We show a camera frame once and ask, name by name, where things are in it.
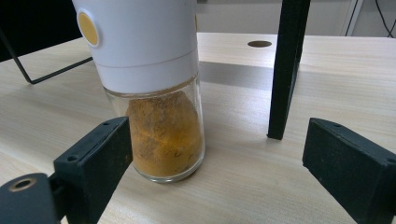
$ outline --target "clear glass jar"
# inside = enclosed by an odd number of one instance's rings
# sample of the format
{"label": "clear glass jar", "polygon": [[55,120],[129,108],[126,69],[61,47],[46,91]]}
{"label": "clear glass jar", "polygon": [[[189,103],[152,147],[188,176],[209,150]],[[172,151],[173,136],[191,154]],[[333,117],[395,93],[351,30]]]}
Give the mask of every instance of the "clear glass jar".
{"label": "clear glass jar", "polygon": [[106,94],[119,116],[128,116],[136,171],[155,182],[192,174],[205,155],[198,75],[150,93]]}

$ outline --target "spice grinder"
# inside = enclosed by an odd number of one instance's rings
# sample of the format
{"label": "spice grinder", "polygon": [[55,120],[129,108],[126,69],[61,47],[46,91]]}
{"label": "spice grinder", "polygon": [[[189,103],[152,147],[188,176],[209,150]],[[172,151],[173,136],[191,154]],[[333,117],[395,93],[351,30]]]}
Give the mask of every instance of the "spice grinder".
{"label": "spice grinder", "polygon": [[205,154],[194,0],[73,0],[107,97],[128,116],[134,168],[182,179]]}

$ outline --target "light wood tabletop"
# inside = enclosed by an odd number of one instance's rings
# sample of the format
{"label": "light wood tabletop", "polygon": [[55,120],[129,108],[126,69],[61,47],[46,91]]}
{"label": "light wood tabletop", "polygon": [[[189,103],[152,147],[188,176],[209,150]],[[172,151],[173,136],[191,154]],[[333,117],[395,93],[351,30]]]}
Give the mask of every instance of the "light wood tabletop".
{"label": "light wood tabletop", "polygon": [[[354,223],[303,167],[308,121],[338,122],[396,152],[396,41],[307,36],[281,141],[266,137],[276,35],[198,34],[198,43],[204,162],[171,184],[130,166],[100,223]],[[78,39],[21,61],[40,77],[90,56]],[[53,160],[115,117],[93,62],[34,86],[13,61],[0,63],[0,185],[51,175]]]}

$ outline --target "white wall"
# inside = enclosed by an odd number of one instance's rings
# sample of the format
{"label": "white wall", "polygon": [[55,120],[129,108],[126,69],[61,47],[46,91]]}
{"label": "white wall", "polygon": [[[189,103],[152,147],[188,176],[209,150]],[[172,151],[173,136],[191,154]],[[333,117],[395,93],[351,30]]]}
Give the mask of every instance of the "white wall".
{"label": "white wall", "polygon": [[[306,34],[345,35],[351,19],[348,11],[354,7],[353,2],[312,0]],[[390,29],[396,19],[396,0],[378,0],[378,3]],[[277,34],[281,4],[282,0],[207,0],[197,6],[198,31]],[[375,0],[362,2],[352,35],[387,36]]]}
{"label": "white wall", "polygon": [[[351,0],[312,0],[308,35],[340,35]],[[282,0],[207,0],[198,4],[199,32],[277,34]]]}

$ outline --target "screw hole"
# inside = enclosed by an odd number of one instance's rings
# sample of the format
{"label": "screw hole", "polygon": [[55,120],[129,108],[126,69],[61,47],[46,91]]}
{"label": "screw hole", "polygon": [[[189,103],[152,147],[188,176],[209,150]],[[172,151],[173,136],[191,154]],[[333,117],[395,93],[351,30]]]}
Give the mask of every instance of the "screw hole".
{"label": "screw hole", "polygon": [[391,158],[387,158],[387,161],[391,162],[391,163],[396,163],[396,160],[395,159],[391,159]]}
{"label": "screw hole", "polygon": [[26,178],[14,183],[9,187],[9,191],[18,192],[24,189],[29,189],[35,184],[36,180],[34,178]]}
{"label": "screw hole", "polygon": [[78,159],[77,156],[69,156],[67,157],[67,161],[76,161]]}

